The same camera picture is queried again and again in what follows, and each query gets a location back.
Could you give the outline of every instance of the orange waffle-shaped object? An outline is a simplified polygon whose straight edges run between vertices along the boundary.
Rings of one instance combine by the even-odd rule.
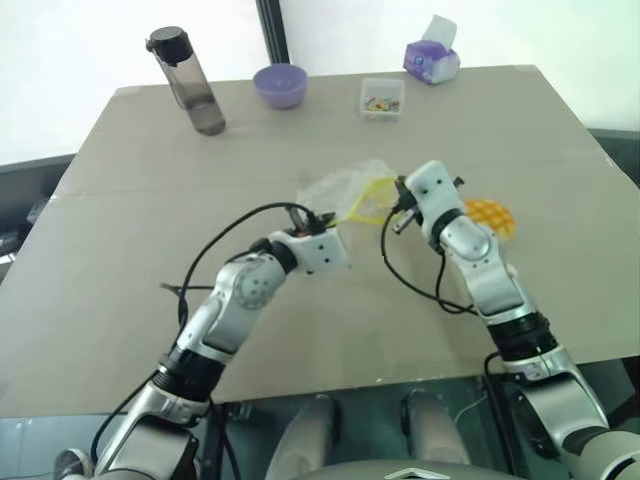
[[[486,198],[466,200],[465,203],[467,204],[467,215],[471,220],[489,225],[502,240],[513,236],[516,222],[507,207]]]

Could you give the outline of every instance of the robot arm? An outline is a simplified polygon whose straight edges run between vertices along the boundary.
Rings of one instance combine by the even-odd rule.
[[[287,274],[347,266],[335,228],[304,229],[295,220],[295,229],[259,240],[252,253],[220,270],[215,288],[135,398],[100,456],[96,475],[133,471],[168,480],[192,468],[197,442],[187,428],[206,414],[225,366]]]
[[[591,387],[554,338],[515,269],[503,262],[495,232],[465,215],[459,182],[451,180],[441,162],[429,162],[401,179],[396,210],[405,213],[394,231],[401,233],[416,219],[432,248],[455,263],[506,373],[519,385],[520,403],[547,431],[576,478],[640,478],[640,437],[608,429]]]

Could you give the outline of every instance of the clear plastic bottle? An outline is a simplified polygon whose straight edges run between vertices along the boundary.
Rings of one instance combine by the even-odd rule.
[[[193,52],[187,32],[180,27],[163,27],[147,40],[169,80],[176,101],[189,114],[195,129],[203,135],[217,135],[225,129],[224,115]]]

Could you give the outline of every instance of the purple tissue box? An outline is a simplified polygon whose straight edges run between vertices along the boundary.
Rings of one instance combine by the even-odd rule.
[[[420,40],[407,45],[403,66],[418,80],[434,85],[456,76],[460,57],[439,42]]]

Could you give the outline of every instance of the gray floor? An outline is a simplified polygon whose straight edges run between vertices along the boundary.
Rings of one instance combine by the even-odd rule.
[[[583,367],[583,371],[607,411],[620,405],[633,392],[619,361],[587,365]],[[335,446],[332,463],[380,457],[408,457],[406,439],[400,429],[400,401],[414,388],[422,388],[438,395],[452,416],[484,394],[478,378],[333,392],[331,395],[338,401],[344,419],[342,435]],[[242,465],[244,480],[264,478],[282,431],[308,398],[300,396],[252,402],[249,419],[230,424],[230,436]],[[64,448],[74,447],[88,451],[102,418],[96,415],[0,420],[0,478],[49,472],[53,459]],[[465,414],[458,425],[475,465],[498,470],[505,468],[486,401]],[[204,432],[202,427],[196,428],[196,434],[201,439]],[[625,427],[640,433],[638,419],[630,420]],[[523,445],[530,478],[569,478],[563,465],[537,457],[522,436],[520,443]],[[230,473],[227,469],[225,480],[231,480]]]

